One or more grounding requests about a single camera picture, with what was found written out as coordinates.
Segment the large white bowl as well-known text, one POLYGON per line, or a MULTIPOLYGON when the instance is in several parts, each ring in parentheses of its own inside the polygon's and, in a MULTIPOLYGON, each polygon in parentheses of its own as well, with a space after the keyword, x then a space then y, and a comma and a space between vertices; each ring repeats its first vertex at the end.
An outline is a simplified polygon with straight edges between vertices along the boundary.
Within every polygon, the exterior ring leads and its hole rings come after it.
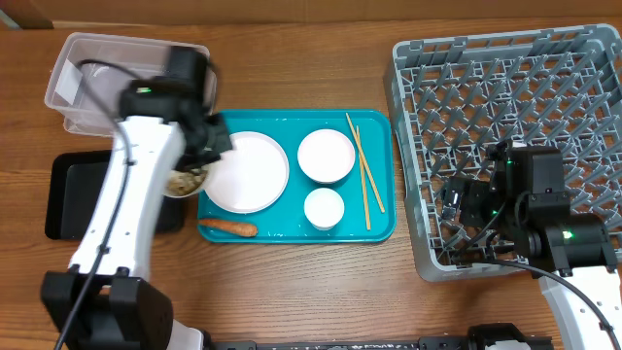
POLYGON ((345 178, 355 163, 353 143, 334 129, 318 129, 303 138, 297 162, 303 173, 320 184, 333 184, 345 178))

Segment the white bowl with food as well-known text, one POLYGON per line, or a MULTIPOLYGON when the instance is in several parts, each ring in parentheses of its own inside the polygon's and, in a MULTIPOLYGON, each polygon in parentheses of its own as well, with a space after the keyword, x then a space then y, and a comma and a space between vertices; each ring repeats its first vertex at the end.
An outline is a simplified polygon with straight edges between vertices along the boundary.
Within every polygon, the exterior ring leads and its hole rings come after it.
POLYGON ((210 177, 211 168, 211 164, 206 164, 185 172, 171 170, 164 194, 172 198, 183 198, 199 193, 210 177))

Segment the small white cup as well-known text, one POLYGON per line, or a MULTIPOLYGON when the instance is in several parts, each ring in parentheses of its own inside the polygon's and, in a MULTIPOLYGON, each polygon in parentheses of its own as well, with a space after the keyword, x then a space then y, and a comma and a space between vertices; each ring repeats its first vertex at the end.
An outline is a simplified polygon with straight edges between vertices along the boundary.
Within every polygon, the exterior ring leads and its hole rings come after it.
POLYGON ((303 211, 314 228, 329 230, 343 218, 345 204, 338 192, 329 188, 319 188, 306 196, 303 211))

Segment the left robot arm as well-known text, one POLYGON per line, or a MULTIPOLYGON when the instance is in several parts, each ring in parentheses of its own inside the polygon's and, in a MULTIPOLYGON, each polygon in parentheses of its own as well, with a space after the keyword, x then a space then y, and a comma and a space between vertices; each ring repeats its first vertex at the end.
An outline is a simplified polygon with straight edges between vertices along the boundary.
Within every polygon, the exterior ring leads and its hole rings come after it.
POLYGON ((205 99, 217 69, 203 52, 169 49, 161 75, 131 80, 111 110, 81 87, 114 129, 113 149, 86 233, 64 272, 49 271, 40 298, 59 331, 56 348, 209 349, 206 331, 183 325, 149 282, 152 242, 172 171, 194 173, 232 142, 205 99))

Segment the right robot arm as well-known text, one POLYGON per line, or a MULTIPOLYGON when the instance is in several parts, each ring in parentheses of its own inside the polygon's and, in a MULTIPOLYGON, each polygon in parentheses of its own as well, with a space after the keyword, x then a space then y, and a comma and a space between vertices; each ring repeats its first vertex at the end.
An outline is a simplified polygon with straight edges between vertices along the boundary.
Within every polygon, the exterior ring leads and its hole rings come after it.
POLYGON ((525 258, 513 262, 484 252, 480 262, 531 272, 569 349, 621 346, 621 281, 604 221, 574 214, 562 153, 548 146, 503 141, 487 150, 487 181, 453 176, 440 192, 442 218, 478 228, 451 260, 471 264, 467 251, 489 230, 509 239, 525 258))

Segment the rice and food scraps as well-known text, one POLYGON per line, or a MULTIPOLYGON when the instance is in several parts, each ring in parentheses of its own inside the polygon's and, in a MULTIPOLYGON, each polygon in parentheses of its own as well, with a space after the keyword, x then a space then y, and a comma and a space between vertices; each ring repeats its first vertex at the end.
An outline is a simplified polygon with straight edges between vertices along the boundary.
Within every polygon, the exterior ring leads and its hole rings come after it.
POLYGON ((206 177, 206 170, 192 170, 190 172, 172 170, 169 173, 166 194, 172 196, 190 194, 202 185, 206 177))

